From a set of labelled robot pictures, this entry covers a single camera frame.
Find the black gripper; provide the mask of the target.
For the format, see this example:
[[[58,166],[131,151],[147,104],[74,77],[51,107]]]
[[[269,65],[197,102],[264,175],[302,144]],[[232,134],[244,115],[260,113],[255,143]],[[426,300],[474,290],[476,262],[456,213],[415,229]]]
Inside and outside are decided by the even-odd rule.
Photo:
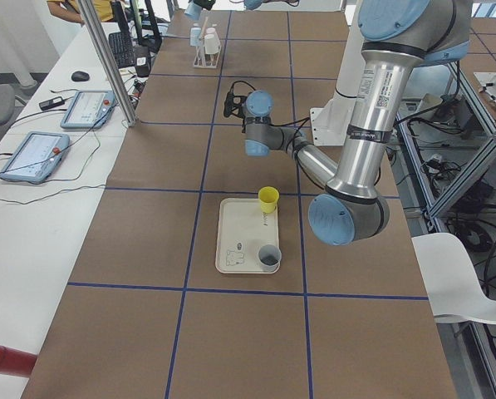
[[[215,0],[199,0],[200,7],[206,10],[211,10],[214,4],[215,4]]]

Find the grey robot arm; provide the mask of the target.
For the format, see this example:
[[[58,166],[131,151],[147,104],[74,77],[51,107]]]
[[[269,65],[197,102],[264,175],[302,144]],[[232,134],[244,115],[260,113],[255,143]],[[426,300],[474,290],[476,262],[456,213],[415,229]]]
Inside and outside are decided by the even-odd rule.
[[[244,7],[248,10],[255,10],[259,8],[261,5],[271,2],[284,2],[285,4],[291,7],[297,7],[300,3],[299,0],[242,0],[242,1],[233,1],[233,3],[240,3],[244,5]],[[203,9],[211,10],[216,3],[215,0],[193,0],[192,3],[200,6]]]
[[[245,152],[288,153],[324,193],[309,205],[308,221],[319,240],[347,245],[380,233],[390,210],[375,181],[407,81],[416,67],[458,61],[469,49],[470,1],[364,1],[357,25],[365,61],[338,162],[298,128],[275,126],[273,99],[250,93],[241,104]]]

